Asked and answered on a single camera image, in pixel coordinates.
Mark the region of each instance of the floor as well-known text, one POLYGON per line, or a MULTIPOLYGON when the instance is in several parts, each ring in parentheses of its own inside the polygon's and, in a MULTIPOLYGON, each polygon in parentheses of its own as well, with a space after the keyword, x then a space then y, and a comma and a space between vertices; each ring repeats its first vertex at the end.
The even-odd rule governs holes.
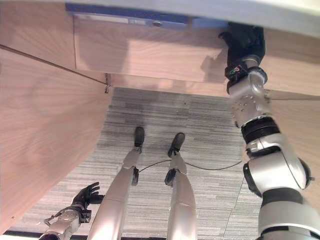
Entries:
MULTIPOLYGON (((99 181, 100 192, 105 193, 133 146, 136 126, 145 129, 140 169, 168 160, 168 148, 178 132, 186 135, 181 155, 188 163, 222 168, 240 161, 243 140, 228 107, 222 97, 116 88, 94 153, 10 230, 44 232, 47 226, 41 220, 68 206, 90 183, 99 181)), ((138 186, 130 189, 123 237, 166 237, 172 192, 164 184, 168 167, 164 162, 140 173, 138 186)), ((187 167, 197 204, 199 240, 257 238, 261 199, 248 190, 242 167, 219 171, 187 167)), ((94 217, 98 206, 89 208, 94 217)), ((90 226, 82 224, 77 235, 87 235, 90 226)))

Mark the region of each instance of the black cable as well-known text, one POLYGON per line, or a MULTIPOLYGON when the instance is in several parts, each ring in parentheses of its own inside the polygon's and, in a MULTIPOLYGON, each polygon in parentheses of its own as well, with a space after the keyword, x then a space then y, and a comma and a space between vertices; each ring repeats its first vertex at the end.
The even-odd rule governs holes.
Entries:
MULTIPOLYGON (((142 172, 143 170, 147 169, 147 168, 150 168, 150 167, 154 166, 154 165, 161 164, 161 163, 164 163, 164 162, 170 162, 170 161, 171 161, 171 160, 158 161, 158 162, 156 162, 156 163, 154 163, 154 164, 151 164, 151 165, 146 166, 145 168, 141 169, 141 170, 139 171, 139 173, 142 172)), ((242 163, 242 161, 238 161, 237 163, 235 163, 235 164, 233 164, 233 165, 231 165, 231 166, 226 166, 226 167, 221 167, 221 168, 204 168, 204 167, 200 167, 200 166, 193 165, 193 164, 188 163, 188 162, 184 162, 184 163, 187 164, 187 165, 189 165, 189 166, 191 166, 191 167, 197 168, 197 169, 208 170, 208 171, 217 171, 217 170, 223 170, 223 169, 232 168, 232 167, 234 167, 234 166, 242 163)))
POLYGON ((171 160, 158 161, 158 162, 156 162, 156 163, 154 163, 154 164, 151 164, 151 165, 146 166, 145 168, 141 169, 141 170, 139 171, 139 173, 141 173, 143 170, 145 170, 145 169, 147 169, 147 168, 150 168, 150 167, 152 167, 152 166, 154 166, 154 165, 156 165, 156 164, 160 164, 160 163, 164 163, 164 162, 170 162, 170 161, 171 161, 171 160))
POLYGON ((202 170, 209 170, 209 171, 217 171, 217 170, 223 170, 223 169, 229 169, 229 168, 232 168, 238 164, 242 163, 242 161, 238 161, 237 163, 231 165, 231 166, 226 166, 226 167, 222 167, 222 168, 204 168, 204 167, 200 167, 200 166, 196 166, 196 165, 192 165, 191 163, 188 163, 186 162, 185 164, 188 164, 194 168, 197 168, 197 169, 202 169, 202 170))

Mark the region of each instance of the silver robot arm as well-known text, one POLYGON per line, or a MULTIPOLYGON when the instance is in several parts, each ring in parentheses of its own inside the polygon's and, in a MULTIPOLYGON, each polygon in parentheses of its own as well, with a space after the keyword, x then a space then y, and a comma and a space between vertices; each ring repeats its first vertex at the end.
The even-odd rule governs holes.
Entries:
POLYGON ((89 223, 91 210, 87 210, 89 204, 100 204, 103 195, 99 195, 100 188, 95 182, 82 189, 73 199, 71 206, 68 206, 55 215, 44 220, 49 226, 48 230, 41 235, 39 240, 69 240, 79 229, 81 223, 89 223))
POLYGON ((310 170, 280 132, 265 96, 267 75, 258 67, 265 55, 263 29, 231 23, 220 37, 229 47, 225 76, 232 115, 249 156, 243 173, 263 199, 258 239, 320 239, 320 217, 302 195, 313 179, 310 170))

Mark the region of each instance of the wood grain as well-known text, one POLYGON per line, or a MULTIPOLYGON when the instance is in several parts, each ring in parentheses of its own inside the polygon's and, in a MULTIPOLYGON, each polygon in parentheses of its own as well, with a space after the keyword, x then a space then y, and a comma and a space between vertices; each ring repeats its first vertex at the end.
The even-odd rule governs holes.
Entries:
POLYGON ((272 113, 298 157, 309 165, 315 177, 304 195, 320 213, 320 101, 276 100, 272 102, 272 113))
POLYGON ((103 84, 0 49, 0 234, 95 148, 103 84))
MULTIPOLYGON (((223 84, 196 81, 181 81, 165 78, 133 76, 124 74, 109 74, 113 87, 141 89, 177 94, 191 94, 203 96, 229 97, 227 81, 223 84)), ((272 100, 320 100, 320 96, 300 93, 266 90, 272 100)))
MULTIPOLYGON (((151 78, 224 84, 227 47, 216 30, 172 30, 75 19, 76 67, 151 78)), ((266 88, 320 95, 320 40, 265 31, 266 88)))
MULTIPOLYGON (((76 71, 73 18, 64 3, 0 2, 0 45, 76 71)), ((101 72, 77 72, 105 82, 101 72)))
POLYGON ((220 83, 111 74, 111 85, 113 87, 168 93, 228 97, 226 91, 227 84, 220 83))

